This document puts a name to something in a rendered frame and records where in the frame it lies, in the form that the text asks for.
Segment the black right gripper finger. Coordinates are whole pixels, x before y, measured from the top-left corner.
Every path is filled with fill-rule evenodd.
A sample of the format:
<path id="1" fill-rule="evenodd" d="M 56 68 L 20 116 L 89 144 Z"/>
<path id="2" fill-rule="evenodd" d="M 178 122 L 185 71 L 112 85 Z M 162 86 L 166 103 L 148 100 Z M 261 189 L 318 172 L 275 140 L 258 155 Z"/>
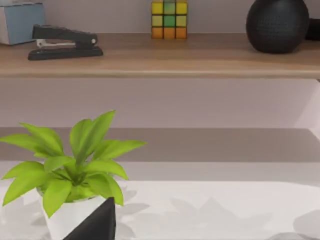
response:
<path id="1" fill-rule="evenodd" d="M 115 240 L 115 199 L 109 197 L 72 230 L 65 240 Z"/>

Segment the green plant in white pot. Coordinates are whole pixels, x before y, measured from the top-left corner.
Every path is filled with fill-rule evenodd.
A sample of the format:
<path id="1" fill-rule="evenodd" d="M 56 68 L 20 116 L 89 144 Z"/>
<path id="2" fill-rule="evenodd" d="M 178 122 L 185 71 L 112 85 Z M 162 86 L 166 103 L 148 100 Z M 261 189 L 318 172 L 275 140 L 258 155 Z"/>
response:
<path id="1" fill-rule="evenodd" d="M 60 136 L 49 127 L 23 123 L 27 133 L 0 137 L 0 142 L 34 154 L 33 160 L 22 161 L 4 174 L 11 183 L 2 205 L 37 191 L 52 240 L 65 240 L 108 198 L 114 198 L 115 210 L 123 206 L 124 194 L 116 177 L 127 180 L 128 175 L 116 158 L 145 142 L 106 139 L 114 115 L 111 110 L 78 121 L 69 133 L 71 155 L 64 152 Z"/>

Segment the wooden shelf board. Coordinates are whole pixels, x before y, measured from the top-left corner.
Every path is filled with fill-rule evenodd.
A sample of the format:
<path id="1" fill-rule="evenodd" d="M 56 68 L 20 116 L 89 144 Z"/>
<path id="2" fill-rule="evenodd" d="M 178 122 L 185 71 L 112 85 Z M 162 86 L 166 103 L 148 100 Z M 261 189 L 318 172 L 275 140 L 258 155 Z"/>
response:
<path id="1" fill-rule="evenodd" d="M 0 78 L 217 78 L 320 80 L 320 42 L 289 54 L 255 51 L 244 33 L 191 33 L 186 40 L 105 33 L 102 56 L 28 60 L 34 43 L 0 46 Z"/>

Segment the black stapler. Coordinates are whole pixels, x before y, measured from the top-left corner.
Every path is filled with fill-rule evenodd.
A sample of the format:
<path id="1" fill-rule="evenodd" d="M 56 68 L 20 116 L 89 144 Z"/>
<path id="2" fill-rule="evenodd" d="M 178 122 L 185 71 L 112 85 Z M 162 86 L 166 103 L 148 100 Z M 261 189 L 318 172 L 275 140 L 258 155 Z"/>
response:
<path id="1" fill-rule="evenodd" d="M 91 32 L 72 30 L 47 24 L 35 24 L 32 38 L 36 49 L 28 53 L 29 61 L 71 59 L 103 56 L 97 46 L 98 35 Z"/>

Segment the colourful puzzle cube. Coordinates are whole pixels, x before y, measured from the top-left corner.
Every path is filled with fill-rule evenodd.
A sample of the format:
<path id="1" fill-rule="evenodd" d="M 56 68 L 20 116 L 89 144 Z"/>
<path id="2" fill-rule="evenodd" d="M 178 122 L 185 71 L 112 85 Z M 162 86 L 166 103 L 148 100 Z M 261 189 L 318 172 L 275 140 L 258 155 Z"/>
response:
<path id="1" fill-rule="evenodd" d="M 151 1 L 151 38 L 179 39 L 188 37 L 188 1 Z"/>

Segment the light blue box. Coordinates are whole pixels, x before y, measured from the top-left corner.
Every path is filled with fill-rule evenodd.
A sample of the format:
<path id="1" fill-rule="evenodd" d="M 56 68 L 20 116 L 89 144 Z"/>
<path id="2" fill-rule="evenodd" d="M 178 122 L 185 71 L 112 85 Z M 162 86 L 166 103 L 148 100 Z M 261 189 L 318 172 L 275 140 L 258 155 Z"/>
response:
<path id="1" fill-rule="evenodd" d="M 45 24 L 42 2 L 0 0 L 0 44 L 33 42 L 33 26 Z"/>

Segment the black round textured vase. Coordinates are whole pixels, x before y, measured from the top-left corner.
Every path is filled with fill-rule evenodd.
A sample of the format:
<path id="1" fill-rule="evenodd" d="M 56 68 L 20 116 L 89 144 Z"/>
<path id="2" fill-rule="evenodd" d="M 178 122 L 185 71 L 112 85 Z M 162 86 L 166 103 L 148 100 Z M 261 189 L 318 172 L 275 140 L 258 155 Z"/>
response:
<path id="1" fill-rule="evenodd" d="M 288 54 L 303 42 L 309 24 L 304 0 L 254 0 L 245 28 L 248 41 L 258 52 Z"/>

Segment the black object behind vase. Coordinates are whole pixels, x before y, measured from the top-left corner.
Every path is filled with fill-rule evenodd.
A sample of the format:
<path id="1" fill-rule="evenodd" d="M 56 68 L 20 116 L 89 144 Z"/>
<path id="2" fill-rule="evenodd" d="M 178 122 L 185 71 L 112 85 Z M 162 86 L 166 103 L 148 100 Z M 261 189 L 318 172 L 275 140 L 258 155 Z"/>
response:
<path id="1" fill-rule="evenodd" d="M 320 41 L 320 19 L 309 19 L 309 26 L 305 36 L 305 40 Z"/>

